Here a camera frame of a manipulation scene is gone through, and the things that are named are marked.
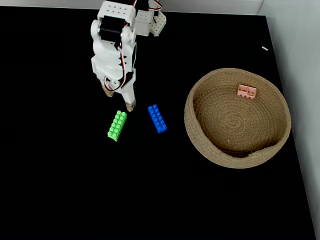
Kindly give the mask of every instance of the rope basket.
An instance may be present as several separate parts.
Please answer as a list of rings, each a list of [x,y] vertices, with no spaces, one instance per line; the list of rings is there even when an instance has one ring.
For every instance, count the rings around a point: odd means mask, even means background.
[[[257,89],[238,96],[238,85]],[[246,169],[272,158],[287,141],[291,117],[281,92],[263,77],[236,68],[214,70],[191,89],[184,123],[195,148],[227,168]]]

